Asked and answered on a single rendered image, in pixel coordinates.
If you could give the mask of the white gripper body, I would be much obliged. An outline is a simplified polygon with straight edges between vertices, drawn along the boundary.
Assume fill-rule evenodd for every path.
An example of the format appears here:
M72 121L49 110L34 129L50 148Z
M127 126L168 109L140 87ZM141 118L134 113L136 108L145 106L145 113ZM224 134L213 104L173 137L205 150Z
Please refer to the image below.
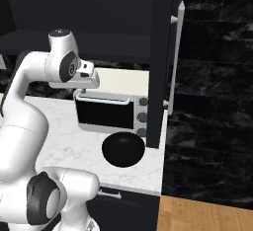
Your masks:
M82 77L80 73L76 73L66 83L49 82L49 86L53 89L97 89L100 86L100 78L96 71L91 77Z

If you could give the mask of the black bowl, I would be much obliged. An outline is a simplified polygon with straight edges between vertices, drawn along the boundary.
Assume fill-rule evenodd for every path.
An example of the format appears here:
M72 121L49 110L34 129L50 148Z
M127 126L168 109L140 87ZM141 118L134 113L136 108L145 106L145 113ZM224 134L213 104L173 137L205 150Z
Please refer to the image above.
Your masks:
M144 152L144 141L131 132L113 133L102 144L104 158L118 168L128 168L137 164Z

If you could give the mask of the dark open cabinet door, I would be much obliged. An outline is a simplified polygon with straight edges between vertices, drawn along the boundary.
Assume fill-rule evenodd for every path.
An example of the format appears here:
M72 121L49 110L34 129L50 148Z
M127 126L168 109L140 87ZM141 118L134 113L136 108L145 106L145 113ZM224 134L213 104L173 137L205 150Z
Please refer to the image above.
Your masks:
M181 0L153 0L149 59L146 146L159 148L167 74L171 16Z

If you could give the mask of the silver toaster oven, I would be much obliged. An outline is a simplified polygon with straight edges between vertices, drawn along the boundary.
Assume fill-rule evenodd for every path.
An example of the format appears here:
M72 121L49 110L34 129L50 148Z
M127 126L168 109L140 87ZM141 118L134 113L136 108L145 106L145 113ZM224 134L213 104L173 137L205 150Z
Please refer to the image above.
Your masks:
M147 122L138 121L137 115L147 113L148 105L141 106L139 99L148 100L149 72L113 68L97 68L97 72L100 78L98 89L86 89L86 94L76 89L73 94L80 128L102 133L128 131L135 134L140 128L147 129ZM125 101L130 98L130 102L126 106L80 102L75 98L78 94L108 100Z

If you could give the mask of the dark drawer front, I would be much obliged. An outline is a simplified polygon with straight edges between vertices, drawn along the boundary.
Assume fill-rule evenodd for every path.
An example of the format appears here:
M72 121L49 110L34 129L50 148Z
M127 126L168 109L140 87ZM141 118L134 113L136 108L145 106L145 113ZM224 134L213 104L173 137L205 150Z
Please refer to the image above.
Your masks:
M159 196L105 187L100 190L122 195L122 199L96 195L87 202L100 231L156 231Z

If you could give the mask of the dark open wall cabinet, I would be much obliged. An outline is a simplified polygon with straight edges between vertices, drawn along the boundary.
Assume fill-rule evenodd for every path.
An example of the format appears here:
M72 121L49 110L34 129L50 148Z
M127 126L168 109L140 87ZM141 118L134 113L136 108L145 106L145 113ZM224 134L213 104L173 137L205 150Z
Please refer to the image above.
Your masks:
M48 51L70 30L87 60L148 63L152 0L0 0L0 52Z

